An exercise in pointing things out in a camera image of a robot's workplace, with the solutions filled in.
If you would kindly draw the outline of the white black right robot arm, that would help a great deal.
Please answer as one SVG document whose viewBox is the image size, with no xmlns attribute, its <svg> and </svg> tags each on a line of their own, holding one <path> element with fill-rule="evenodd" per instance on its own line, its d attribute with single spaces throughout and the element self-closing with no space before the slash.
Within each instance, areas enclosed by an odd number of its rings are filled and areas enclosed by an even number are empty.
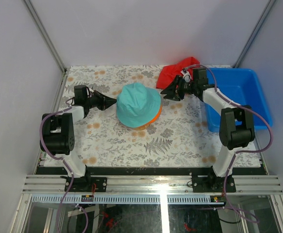
<svg viewBox="0 0 283 233">
<path fill-rule="evenodd" d="M 193 65 L 191 69 L 189 72 L 184 68 L 161 92 L 141 83 L 125 85 L 116 99 L 102 96 L 98 108 L 106 110 L 116 105 L 118 120 L 126 127 L 137 129 L 158 119 L 163 99 L 181 101 L 189 94 L 211 106 L 220 115 L 222 144 L 212 166 L 214 175 L 207 179 L 208 188 L 216 192 L 225 185 L 223 177 L 231 175 L 236 154 L 255 138 L 254 112 L 249 105 L 239 105 L 227 98 L 216 83 L 210 84 L 206 67 Z"/>
</svg>

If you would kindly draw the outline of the teal bucket hat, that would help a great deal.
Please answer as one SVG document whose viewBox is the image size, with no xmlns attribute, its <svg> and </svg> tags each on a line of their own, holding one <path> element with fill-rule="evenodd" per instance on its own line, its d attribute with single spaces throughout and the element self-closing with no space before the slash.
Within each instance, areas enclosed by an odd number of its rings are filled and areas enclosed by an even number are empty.
<svg viewBox="0 0 283 233">
<path fill-rule="evenodd" d="M 117 96 L 116 114 L 125 126 L 136 128 L 148 123 L 158 113 L 161 96 L 142 83 L 127 84 Z"/>
</svg>

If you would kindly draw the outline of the grey bucket hat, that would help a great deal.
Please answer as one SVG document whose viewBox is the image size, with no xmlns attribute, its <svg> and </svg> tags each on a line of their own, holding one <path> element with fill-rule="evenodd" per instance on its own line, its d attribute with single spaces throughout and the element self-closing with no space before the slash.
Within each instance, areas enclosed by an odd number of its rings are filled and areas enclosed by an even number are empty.
<svg viewBox="0 0 283 233">
<path fill-rule="evenodd" d="M 141 129 L 142 129 L 142 130 L 145 130 L 145 129 L 153 128 L 153 127 L 154 127 L 153 123 L 151 123 L 151 124 L 145 124 L 145 125 L 141 126 Z"/>
</svg>

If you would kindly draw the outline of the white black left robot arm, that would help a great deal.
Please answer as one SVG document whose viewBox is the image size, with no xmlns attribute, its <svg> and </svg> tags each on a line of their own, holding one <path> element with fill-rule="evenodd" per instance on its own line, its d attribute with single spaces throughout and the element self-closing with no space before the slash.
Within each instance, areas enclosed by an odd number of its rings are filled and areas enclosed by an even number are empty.
<svg viewBox="0 0 283 233">
<path fill-rule="evenodd" d="M 74 87 L 74 97 L 66 101 L 64 110 L 42 116 L 39 128 L 40 148 L 51 158 L 63 162 L 69 177 L 76 179 L 76 186 L 81 191 L 92 188 L 93 180 L 86 176 L 86 165 L 75 152 L 74 124 L 85 119 L 93 108 L 105 111 L 116 103 L 108 97 L 85 85 Z"/>
</svg>

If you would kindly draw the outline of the red cloth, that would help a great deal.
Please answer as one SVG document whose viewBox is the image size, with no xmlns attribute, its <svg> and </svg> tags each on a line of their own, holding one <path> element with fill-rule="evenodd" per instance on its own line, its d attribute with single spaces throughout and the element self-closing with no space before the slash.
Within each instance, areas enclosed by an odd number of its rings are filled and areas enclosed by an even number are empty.
<svg viewBox="0 0 283 233">
<path fill-rule="evenodd" d="M 168 85 L 171 84 L 176 75 L 181 75 L 181 71 L 183 68 L 199 63 L 200 61 L 198 61 L 196 58 L 187 57 L 176 64 L 164 66 L 158 76 L 156 88 L 165 89 Z"/>
</svg>

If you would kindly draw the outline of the orange hat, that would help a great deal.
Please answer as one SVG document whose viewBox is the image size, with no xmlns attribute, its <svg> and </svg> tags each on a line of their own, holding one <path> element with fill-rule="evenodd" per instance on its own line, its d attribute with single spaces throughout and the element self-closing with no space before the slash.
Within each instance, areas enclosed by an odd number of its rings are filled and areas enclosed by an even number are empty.
<svg viewBox="0 0 283 233">
<path fill-rule="evenodd" d="M 160 106 L 159 111 L 158 111 L 158 113 L 155 115 L 155 117 L 154 117 L 152 120 L 150 120 L 148 123 L 146 123 L 146 124 L 151 124 L 151 123 L 154 123 L 155 121 L 157 121 L 158 118 L 159 118 L 160 115 L 161 115 L 161 112 L 162 112 L 162 105 Z M 137 130 L 137 131 L 142 131 L 141 126 L 136 127 L 136 128 L 133 128 L 133 129 L 134 129 L 134 130 Z"/>
</svg>

